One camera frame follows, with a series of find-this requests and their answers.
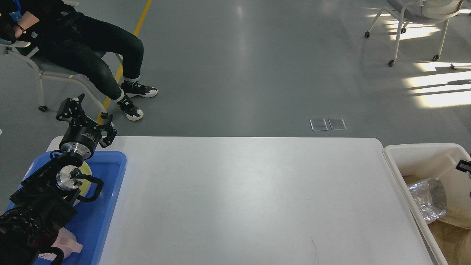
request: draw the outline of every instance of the gray floor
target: gray floor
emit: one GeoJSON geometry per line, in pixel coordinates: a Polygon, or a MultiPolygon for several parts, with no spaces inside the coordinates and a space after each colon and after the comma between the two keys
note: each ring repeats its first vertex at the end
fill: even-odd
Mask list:
{"type": "MultiPolygon", "coordinates": [[[[145,4],[82,0],[77,9],[133,32],[145,4]]],[[[385,4],[154,0],[139,33],[146,47],[141,80],[157,86],[159,95],[135,100],[145,112],[139,122],[111,105],[115,128],[119,135],[374,137],[384,146],[453,142],[471,151],[471,74],[449,67],[471,64],[470,10],[450,20],[439,62],[430,62],[439,28],[410,25],[398,61],[388,67],[391,17],[381,17],[372,36],[363,37],[385,4]],[[310,128],[310,118],[338,117],[347,130],[310,128]]],[[[65,132],[67,124],[54,118],[60,102],[81,90],[46,81],[50,111],[42,113],[32,71],[8,56],[0,60],[4,208],[32,160],[65,132]]],[[[116,72],[116,58],[105,60],[116,72]]],[[[83,105],[89,116],[98,115],[87,98],[83,105]]]]}

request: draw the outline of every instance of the white plastic bin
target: white plastic bin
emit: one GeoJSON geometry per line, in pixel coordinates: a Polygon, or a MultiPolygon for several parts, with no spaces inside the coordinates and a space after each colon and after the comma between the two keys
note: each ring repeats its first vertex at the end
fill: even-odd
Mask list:
{"type": "Polygon", "coordinates": [[[471,179],[467,173],[455,167],[460,159],[469,161],[471,157],[463,147],[452,143],[390,145],[384,148],[383,154],[409,204],[426,244],[430,247],[431,254],[439,265],[447,265],[447,259],[455,262],[456,259],[449,253],[445,259],[443,254],[447,255],[447,253],[440,250],[409,192],[406,181],[407,179],[410,179],[410,182],[427,178],[440,179],[447,195],[448,213],[439,220],[469,229],[471,228],[471,179]]]}

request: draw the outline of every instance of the black jacket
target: black jacket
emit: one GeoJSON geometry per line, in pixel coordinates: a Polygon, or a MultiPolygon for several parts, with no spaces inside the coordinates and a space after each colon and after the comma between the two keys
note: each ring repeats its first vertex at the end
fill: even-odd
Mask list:
{"type": "MultiPolygon", "coordinates": [[[[35,39],[32,39],[31,37],[31,33],[46,33],[49,29],[51,29],[51,27],[53,27],[55,21],[59,17],[60,12],[66,10],[75,11],[73,7],[64,4],[62,0],[20,0],[20,5],[22,14],[24,14],[26,11],[29,11],[39,19],[38,23],[27,29],[26,34],[23,34],[19,38],[19,40],[31,42],[35,42],[35,39]]],[[[13,0],[0,0],[1,17],[11,26],[13,26],[15,23],[9,14],[14,11],[17,11],[17,7],[13,0]]]]}

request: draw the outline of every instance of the blue lanyard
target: blue lanyard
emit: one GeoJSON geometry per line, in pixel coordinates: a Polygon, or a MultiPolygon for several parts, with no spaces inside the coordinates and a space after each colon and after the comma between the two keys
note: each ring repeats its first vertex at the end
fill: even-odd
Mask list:
{"type": "Polygon", "coordinates": [[[21,5],[20,5],[20,0],[13,0],[13,2],[15,2],[15,4],[16,4],[16,8],[18,9],[18,12],[20,12],[20,14],[21,14],[21,5]]]}

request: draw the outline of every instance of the yellow object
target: yellow object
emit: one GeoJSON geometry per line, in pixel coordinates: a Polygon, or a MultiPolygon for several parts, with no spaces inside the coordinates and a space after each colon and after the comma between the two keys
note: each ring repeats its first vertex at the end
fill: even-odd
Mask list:
{"type": "MultiPolygon", "coordinates": [[[[84,175],[91,175],[91,169],[89,165],[87,164],[87,162],[85,161],[79,167],[79,170],[84,175]]],[[[80,181],[82,181],[82,185],[79,187],[79,190],[80,190],[79,194],[85,197],[85,195],[87,195],[87,193],[90,190],[91,182],[89,182],[88,180],[80,180],[80,181]]],[[[75,200],[75,202],[73,203],[73,206],[76,206],[79,202],[80,202],[79,200],[75,200]]]]}

